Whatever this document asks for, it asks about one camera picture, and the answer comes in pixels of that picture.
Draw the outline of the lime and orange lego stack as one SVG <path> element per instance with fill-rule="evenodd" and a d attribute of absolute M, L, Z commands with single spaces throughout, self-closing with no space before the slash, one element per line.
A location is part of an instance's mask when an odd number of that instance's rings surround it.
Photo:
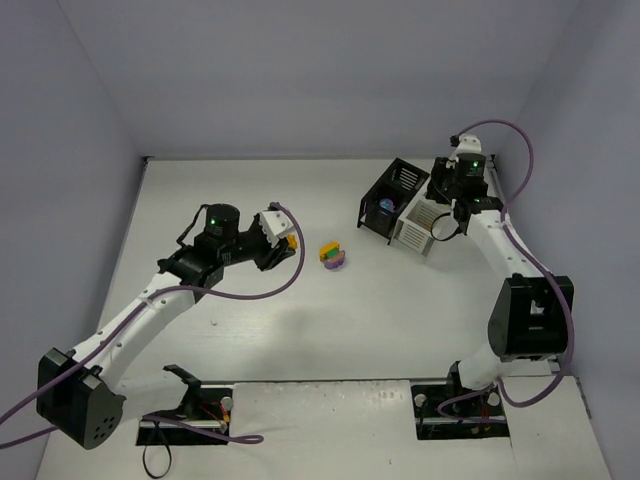
<path fill-rule="evenodd" d="M 288 246 L 294 250 L 298 248 L 298 241 L 295 235 L 290 234 L 286 237 Z"/>

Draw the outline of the purple crown lego brick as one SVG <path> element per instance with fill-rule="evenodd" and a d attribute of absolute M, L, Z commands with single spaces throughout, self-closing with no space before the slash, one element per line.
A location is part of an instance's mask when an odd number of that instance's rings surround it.
<path fill-rule="evenodd" d="M 380 209 L 385 210 L 390 213 L 394 213 L 396 211 L 396 205 L 394 201 L 390 198 L 382 198 L 378 202 L 378 206 Z"/>

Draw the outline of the yellow green purple lego stack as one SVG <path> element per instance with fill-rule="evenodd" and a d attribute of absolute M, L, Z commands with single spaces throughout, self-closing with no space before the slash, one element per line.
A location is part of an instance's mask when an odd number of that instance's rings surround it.
<path fill-rule="evenodd" d="M 338 242 L 330 242 L 319 250 L 319 261 L 327 270 L 336 270 L 344 265 L 346 252 Z"/>

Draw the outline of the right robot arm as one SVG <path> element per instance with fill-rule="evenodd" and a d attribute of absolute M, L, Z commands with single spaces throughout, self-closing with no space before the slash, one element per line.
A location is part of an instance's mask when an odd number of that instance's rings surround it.
<path fill-rule="evenodd" d="M 438 157 L 426 191 L 428 200 L 450 208 L 446 216 L 456 223 L 443 240 L 468 237 L 503 279 L 486 343 L 451 368 L 453 381 L 467 391 L 499 382 L 515 361 L 569 358 L 575 341 L 572 281 L 553 275 L 521 243 L 505 205 L 489 194 L 485 166 L 486 157 L 479 153 Z"/>

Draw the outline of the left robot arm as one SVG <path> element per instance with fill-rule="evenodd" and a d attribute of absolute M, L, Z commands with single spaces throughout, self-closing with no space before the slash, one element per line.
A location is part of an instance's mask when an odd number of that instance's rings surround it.
<path fill-rule="evenodd" d="M 178 237 L 178 249 L 159 260 L 157 273 L 127 307 L 90 338 L 68 351 L 53 348 L 39 361 L 37 413 L 86 450 L 149 410 L 187 408 L 198 382 L 181 367 L 164 366 L 158 382 L 129 384 L 124 376 L 172 321 L 217 295 L 227 268 L 252 262 L 268 271 L 305 255 L 298 222 L 278 203 L 257 213 L 245 231 L 229 204 L 203 204 L 194 218 L 204 222 L 202 231 L 191 243 Z"/>

